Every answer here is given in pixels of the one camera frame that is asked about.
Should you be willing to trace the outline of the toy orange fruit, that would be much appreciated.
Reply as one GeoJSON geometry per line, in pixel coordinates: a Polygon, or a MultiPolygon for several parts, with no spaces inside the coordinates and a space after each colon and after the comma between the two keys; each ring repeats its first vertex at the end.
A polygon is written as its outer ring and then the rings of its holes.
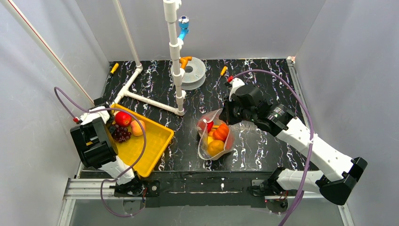
{"type": "Polygon", "coordinates": [[[224,142],[222,140],[213,140],[207,146],[207,153],[210,156],[216,156],[224,150],[224,142]]]}

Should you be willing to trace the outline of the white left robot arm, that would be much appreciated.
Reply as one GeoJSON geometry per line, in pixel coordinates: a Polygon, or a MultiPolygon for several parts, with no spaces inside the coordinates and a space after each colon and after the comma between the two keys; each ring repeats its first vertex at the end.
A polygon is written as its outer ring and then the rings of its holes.
{"type": "Polygon", "coordinates": [[[107,105],[89,109],[78,118],[70,134],[85,167],[102,170],[123,185],[135,179],[134,171],[118,156],[118,148],[108,129],[112,113],[107,105]]]}

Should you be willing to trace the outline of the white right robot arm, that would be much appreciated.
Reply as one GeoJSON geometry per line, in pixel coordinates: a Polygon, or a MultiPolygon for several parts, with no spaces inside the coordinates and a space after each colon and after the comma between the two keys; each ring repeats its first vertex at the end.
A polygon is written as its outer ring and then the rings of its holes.
{"type": "Polygon", "coordinates": [[[304,171],[278,167],[268,179],[255,186],[258,195],[265,191],[280,193],[301,187],[305,191],[321,194],[333,204],[346,203],[367,167],[366,160],[351,158],[317,135],[312,135],[310,129],[288,107],[270,104],[263,98],[259,88],[244,84],[229,85],[229,90],[220,120],[227,125],[252,122],[258,129],[289,144],[303,155],[307,155],[311,147],[310,162],[318,167],[317,171],[306,174],[303,184],[304,171]]]}

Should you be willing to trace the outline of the orange toy pumpkin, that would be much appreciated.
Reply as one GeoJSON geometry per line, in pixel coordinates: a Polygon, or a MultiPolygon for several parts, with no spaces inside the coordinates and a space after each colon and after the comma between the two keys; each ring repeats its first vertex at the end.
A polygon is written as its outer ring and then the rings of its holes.
{"type": "Polygon", "coordinates": [[[221,125],[219,125],[219,127],[216,128],[212,137],[215,140],[221,140],[225,142],[229,135],[229,132],[230,132],[229,127],[225,123],[222,123],[221,125]]]}

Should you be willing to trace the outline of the clear polka dot zip bag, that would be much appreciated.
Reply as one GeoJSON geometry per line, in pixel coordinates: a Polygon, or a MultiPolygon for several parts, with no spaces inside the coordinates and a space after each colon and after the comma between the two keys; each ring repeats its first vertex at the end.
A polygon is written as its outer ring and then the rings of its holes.
{"type": "Polygon", "coordinates": [[[203,160],[217,160],[233,149],[234,134],[230,126],[219,119],[222,109],[203,115],[197,122],[198,155],[203,160]]]}

